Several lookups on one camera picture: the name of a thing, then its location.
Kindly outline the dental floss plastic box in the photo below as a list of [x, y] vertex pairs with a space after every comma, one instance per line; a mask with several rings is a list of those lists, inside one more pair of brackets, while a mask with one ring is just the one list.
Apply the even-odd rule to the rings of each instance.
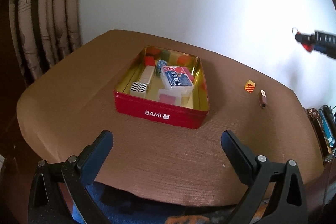
[[194, 90], [194, 78], [187, 67], [161, 67], [161, 80], [166, 90], [189, 96]]

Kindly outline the clear box with pink insert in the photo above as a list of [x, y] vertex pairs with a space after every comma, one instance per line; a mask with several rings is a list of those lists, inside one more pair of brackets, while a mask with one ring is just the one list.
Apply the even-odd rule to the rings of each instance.
[[168, 105], [181, 106], [182, 95], [178, 90], [158, 90], [158, 102], [165, 103]]

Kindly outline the blue patterned small block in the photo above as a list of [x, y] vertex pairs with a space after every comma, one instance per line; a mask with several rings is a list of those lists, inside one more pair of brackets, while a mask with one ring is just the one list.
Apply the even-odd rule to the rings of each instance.
[[165, 61], [165, 60], [158, 60], [157, 61], [157, 65], [156, 65], [156, 74], [157, 75], [161, 74], [161, 69], [164, 66], [167, 66], [167, 61]]

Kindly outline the long beige wooden block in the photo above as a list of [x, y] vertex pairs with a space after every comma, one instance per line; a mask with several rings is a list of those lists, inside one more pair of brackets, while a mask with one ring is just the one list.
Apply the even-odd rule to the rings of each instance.
[[140, 83], [150, 85], [154, 75], [155, 75], [155, 66], [148, 65], [143, 70], [138, 81]]

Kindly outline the red rectangular block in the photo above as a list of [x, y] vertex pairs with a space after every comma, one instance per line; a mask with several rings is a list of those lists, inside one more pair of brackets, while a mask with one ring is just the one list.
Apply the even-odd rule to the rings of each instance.
[[144, 64], [145, 66], [155, 67], [155, 59], [153, 56], [145, 56], [144, 57]]

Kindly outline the small red block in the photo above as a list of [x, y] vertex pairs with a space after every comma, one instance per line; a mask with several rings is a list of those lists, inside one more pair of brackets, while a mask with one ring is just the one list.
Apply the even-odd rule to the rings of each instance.
[[314, 44], [309, 40], [305, 40], [301, 42], [301, 44], [308, 52], [312, 52], [314, 50]]

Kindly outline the colourful boxes on cabinet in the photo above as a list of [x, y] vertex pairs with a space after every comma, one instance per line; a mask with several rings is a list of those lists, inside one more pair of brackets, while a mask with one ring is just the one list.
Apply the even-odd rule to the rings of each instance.
[[335, 157], [335, 114], [327, 105], [319, 109], [306, 109], [307, 116], [317, 135], [324, 162], [331, 162]]

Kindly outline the small brown wooden block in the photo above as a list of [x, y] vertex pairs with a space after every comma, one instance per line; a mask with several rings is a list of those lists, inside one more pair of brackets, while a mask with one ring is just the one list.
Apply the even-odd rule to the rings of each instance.
[[264, 90], [260, 89], [259, 91], [259, 104], [262, 108], [267, 106], [267, 98]]

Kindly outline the yellow orange striped cube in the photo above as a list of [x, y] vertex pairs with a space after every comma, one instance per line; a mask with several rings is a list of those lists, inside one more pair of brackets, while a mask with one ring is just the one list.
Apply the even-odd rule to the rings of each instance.
[[249, 93], [252, 93], [254, 91], [256, 87], [256, 84], [255, 82], [253, 82], [252, 80], [247, 80], [247, 82], [245, 83], [245, 91], [249, 92]]

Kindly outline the red gold tin box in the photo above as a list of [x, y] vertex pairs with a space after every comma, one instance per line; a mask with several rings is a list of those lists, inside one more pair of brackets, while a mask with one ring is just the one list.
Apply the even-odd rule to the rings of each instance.
[[[158, 102], [158, 90], [165, 89], [161, 75], [156, 74], [147, 86], [145, 98], [129, 94], [134, 81], [145, 69], [144, 57], [153, 56], [155, 65], [158, 60], [167, 61], [167, 66], [187, 67], [194, 78], [194, 90], [189, 96], [182, 96], [181, 106]], [[150, 121], [161, 122], [173, 126], [196, 129], [201, 126], [210, 110], [209, 95], [202, 61], [199, 57], [188, 53], [168, 50], [156, 46], [146, 46], [132, 60], [125, 73], [114, 88], [116, 110]]]

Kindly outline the beige patterned curtain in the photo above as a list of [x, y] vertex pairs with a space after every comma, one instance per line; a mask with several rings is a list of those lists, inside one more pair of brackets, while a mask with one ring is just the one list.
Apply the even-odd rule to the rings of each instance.
[[11, 37], [25, 84], [82, 46], [78, 1], [9, 0]]

